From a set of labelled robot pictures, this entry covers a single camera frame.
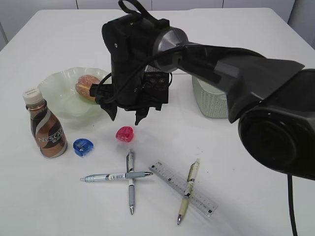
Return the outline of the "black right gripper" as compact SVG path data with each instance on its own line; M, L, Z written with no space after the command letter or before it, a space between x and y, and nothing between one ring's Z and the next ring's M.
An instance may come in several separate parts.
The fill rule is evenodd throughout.
M158 111L162 107L145 91L143 79L156 38L162 33L162 20L128 14L104 24L101 32L111 55L112 83L101 81L99 86L93 85L90 95L112 121L118 107L136 111L135 125L138 125L147 117L150 107Z

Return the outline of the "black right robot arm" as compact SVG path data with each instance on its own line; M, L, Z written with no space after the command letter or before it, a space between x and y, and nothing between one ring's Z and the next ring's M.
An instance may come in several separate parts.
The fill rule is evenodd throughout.
M315 71L243 48L202 45L185 32L156 20L128 14L102 27L111 55L112 83L101 82L91 96L115 119L117 109L135 111L139 123L151 107L161 109L145 81L153 65L170 73L180 69L226 95L228 120L237 121L248 153L259 163L291 176L315 177Z

